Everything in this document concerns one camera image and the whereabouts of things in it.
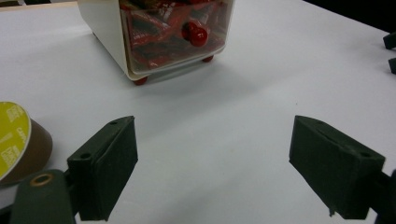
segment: red foot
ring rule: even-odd
[[[136,86],[141,86],[141,85],[145,84],[145,83],[148,81],[148,78],[149,78],[149,77],[142,77],[142,78],[140,78],[140,79],[138,79],[138,80],[133,81],[133,83],[134,83]]]
[[[212,61],[212,59],[213,59],[213,55],[212,55],[212,56],[209,56],[209,57],[207,57],[207,58],[202,59],[202,61],[203,61],[204,63],[210,63],[210,61]]]

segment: red objects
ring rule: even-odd
[[[145,84],[148,81],[148,79],[149,79],[149,77],[142,77],[142,78],[140,78],[138,80],[133,81],[133,83],[136,86],[141,86],[141,85]]]
[[[209,39],[207,30],[198,21],[189,21],[184,25],[181,33],[184,39],[189,40],[193,46],[198,48],[206,45]]]

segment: white tabletop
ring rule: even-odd
[[[300,0],[236,1],[212,63],[136,87],[76,4],[0,12],[0,101],[54,141],[46,168],[135,116],[139,153],[108,223],[318,224],[325,204],[289,164],[295,115],[321,119],[396,168],[396,76],[385,32]],[[0,207],[15,187],[0,188]],[[365,221],[374,223],[370,211]]]

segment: red knob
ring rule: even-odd
[[[182,30],[182,35],[193,46],[202,47],[207,43],[207,30],[200,23],[197,25],[195,22],[189,21],[186,28]]]

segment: screw hole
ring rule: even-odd
[[[52,174],[38,175],[30,181],[32,187],[41,187],[48,184],[53,178]]]
[[[362,155],[363,157],[370,157],[370,154],[367,153],[367,152],[361,152],[361,155]]]
[[[79,157],[82,158],[83,160],[87,160],[91,157],[91,153],[86,152],[84,154],[81,154],[81,156]]]

